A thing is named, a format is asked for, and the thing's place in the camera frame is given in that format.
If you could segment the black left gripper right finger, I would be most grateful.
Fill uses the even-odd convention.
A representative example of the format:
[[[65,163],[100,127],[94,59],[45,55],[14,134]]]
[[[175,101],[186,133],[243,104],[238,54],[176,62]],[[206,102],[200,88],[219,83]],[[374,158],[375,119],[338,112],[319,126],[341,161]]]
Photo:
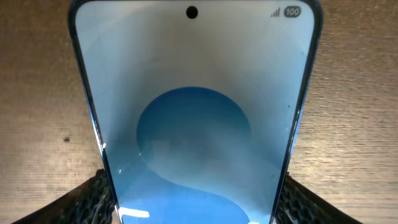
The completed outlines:
[[[276,224],[361,224],[317,194],[285,176],[275,214]]]

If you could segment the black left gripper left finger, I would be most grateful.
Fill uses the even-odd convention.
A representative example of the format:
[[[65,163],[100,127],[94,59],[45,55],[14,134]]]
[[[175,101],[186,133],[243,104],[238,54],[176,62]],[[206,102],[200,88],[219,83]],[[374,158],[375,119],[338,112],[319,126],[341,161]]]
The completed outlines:
[[[114,201],[105,170],[13,224],[111,224]]]

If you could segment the blue Galaxy smartphone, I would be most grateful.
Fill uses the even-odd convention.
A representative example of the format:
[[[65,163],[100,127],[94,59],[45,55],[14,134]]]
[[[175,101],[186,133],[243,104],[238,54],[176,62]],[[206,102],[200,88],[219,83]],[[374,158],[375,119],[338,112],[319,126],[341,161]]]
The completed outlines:
[[[68,28],[120,223],[272,223],[318,1],[73,1]]]

